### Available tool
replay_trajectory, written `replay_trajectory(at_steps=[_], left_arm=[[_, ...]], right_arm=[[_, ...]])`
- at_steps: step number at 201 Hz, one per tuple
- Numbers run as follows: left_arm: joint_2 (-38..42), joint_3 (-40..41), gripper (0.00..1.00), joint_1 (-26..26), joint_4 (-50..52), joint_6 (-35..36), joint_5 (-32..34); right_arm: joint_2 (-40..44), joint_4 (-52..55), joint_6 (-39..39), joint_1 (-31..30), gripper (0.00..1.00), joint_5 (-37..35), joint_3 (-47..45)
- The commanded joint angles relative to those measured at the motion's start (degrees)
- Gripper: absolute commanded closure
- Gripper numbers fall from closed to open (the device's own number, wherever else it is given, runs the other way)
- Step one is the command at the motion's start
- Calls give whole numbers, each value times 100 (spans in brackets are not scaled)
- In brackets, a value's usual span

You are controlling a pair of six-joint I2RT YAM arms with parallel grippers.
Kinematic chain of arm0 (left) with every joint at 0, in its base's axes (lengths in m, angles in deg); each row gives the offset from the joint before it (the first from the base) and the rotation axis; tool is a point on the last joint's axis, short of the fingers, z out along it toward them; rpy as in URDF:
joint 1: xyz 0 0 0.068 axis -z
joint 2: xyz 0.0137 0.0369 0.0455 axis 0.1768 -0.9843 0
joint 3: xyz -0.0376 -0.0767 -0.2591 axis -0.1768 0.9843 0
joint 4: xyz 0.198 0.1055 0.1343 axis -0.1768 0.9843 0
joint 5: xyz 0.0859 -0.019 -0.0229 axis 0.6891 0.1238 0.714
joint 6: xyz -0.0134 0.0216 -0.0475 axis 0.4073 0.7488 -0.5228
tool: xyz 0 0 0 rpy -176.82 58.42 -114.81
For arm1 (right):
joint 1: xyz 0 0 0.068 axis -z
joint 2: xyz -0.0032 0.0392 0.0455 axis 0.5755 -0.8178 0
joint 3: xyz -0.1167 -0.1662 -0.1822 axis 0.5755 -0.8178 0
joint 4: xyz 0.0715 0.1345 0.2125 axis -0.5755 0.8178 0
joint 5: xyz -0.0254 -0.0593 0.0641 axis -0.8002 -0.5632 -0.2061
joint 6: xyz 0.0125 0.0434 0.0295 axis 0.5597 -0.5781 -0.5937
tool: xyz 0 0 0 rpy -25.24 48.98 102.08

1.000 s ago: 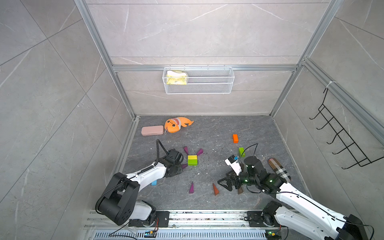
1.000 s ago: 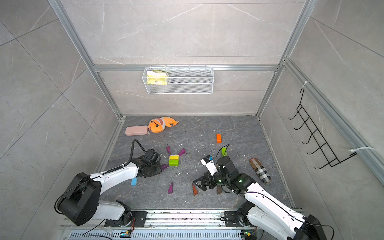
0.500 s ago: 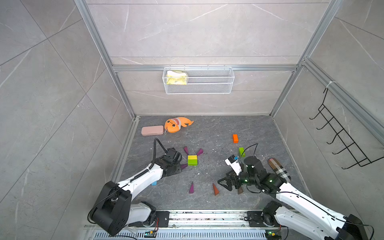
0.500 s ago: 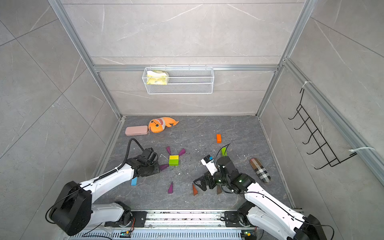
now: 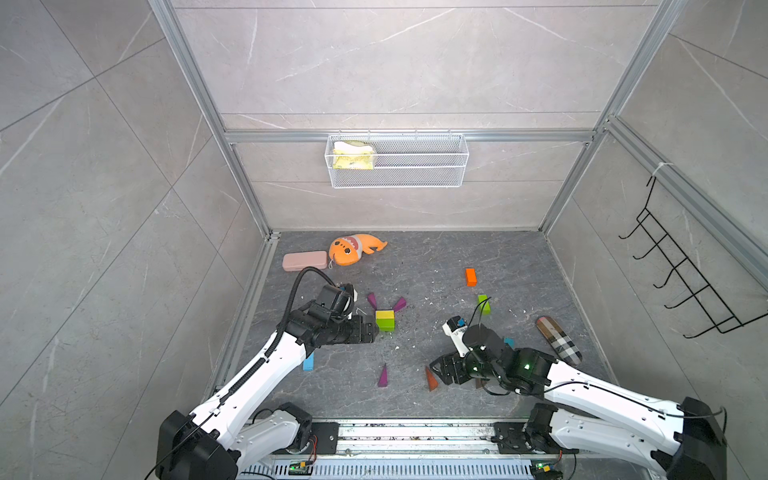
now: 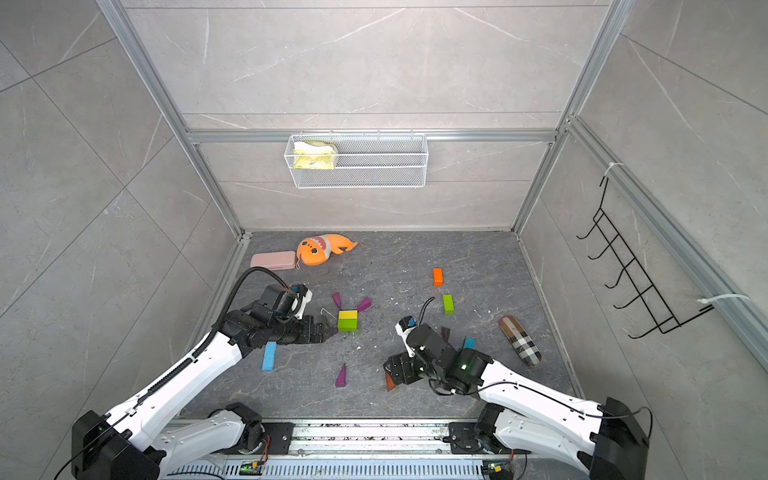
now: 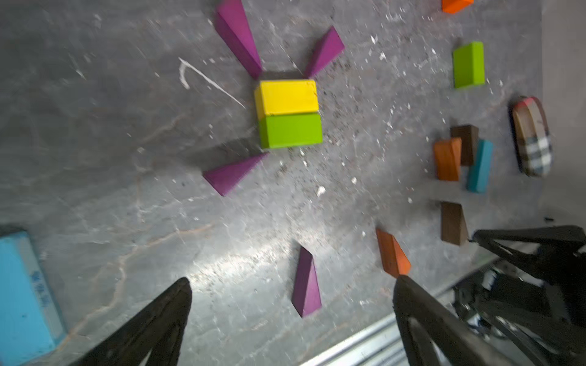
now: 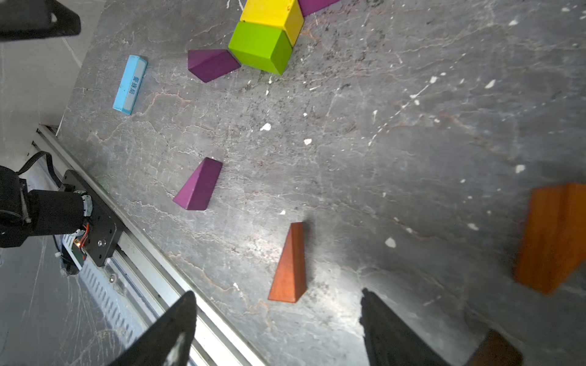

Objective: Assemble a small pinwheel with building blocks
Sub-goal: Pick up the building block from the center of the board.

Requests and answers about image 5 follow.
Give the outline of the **green rectangular block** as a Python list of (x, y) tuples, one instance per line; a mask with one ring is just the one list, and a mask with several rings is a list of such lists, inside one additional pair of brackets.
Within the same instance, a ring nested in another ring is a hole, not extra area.
[(394, 318), (376, 319), (376, 324), (381, 332), (393, 332), (396, 328)]

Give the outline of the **purple wedge block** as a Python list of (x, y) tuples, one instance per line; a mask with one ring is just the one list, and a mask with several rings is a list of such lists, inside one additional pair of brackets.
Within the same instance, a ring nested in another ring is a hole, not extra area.
[(369, 293), (369, 294), (367, 295), (367, 301), (368, 301), (368, 303), (371, 305), (371, 307), (372, 307), (374, 310), (377, 310), (377, 309), (378, 309), (378, 303), (377, 303), (377, 299), (376, 299), (376, 296), (375, 296), (375, 294), (374, 294), (373, 292), (371, 292), (371, 293)]
[(400, 297), (398, 301), (393, 306), (392, 310), (394, 312), (399, 312), (400, 310), (404, 309), (407, 306), (407, 302), (403, 297)]
[(381, 373), (379, 375), (377, 386), (380, 388), (387, 387), (389, 383), (388, 380), (388, 367), (386, 364), (383, 365)]

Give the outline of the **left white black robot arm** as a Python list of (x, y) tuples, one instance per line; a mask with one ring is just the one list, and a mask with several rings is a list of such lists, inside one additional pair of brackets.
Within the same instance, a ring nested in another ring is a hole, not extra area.
[(235, 479), (240, 471), (276, 450), (303, 448), (311, 417), (284, 405), (253, 421), (263, 401), (315, 350), (365, 344), (378, 328), (355, 313), (350, 284), (326, 284), (317, 298), (287, 305), (264, 348), (227, 384), (188, 414), (172, 412), (161, 424), (150, 479)]

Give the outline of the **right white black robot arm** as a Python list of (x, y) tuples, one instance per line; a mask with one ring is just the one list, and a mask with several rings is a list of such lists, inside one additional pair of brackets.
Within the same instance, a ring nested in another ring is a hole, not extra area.
[(443, 326), (455, 350), (430, 363), (444, 384), (496, 382), (499, 395), (533, 397), (527, 421), (495, 440), (512, 453), (588, 451), (665, 479), (724, 479), (727, 441), (716, 412), (687, 397), (658, 399), (587, 375), (536, 349), (512, 348), (482, 324)]

